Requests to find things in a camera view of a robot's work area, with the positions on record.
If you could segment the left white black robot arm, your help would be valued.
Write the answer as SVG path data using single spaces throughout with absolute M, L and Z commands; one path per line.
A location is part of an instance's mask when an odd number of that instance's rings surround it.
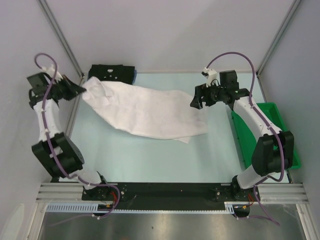
M 111 188 L 99 172 L 85 168 L 81 151 L 60 124 L 59 100 L 70 101 L 86 89 L 65 75 L 57 75 L 53 84 L 48 81 L 50 77 L 45 72 L 27 77 L 31 85 L 29 105 L 36 112 L 39 124 L 39 140 L 31 150 L 54 180 L 66 178 L 82 184 L 83 201 L 106 201 Z

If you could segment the white long sleeve shirt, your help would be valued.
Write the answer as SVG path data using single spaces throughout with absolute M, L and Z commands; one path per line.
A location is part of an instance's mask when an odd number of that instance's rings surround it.
M 190 107 L 192 96 L 181 90 L 155 90 L 91 77 L 82 99 L 109 125 L 129 134 L 188 143 L 208 133 L 206 110 Z

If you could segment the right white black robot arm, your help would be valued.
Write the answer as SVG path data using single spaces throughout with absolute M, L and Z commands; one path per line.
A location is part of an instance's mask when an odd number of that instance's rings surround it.
M 265 179 L 281 182 L 294 137 L 272 123 L 235 71 L 109 73 L 83 84 L 71 139 L 87 174 L 112 183 L 229 183 L 242 201 Z

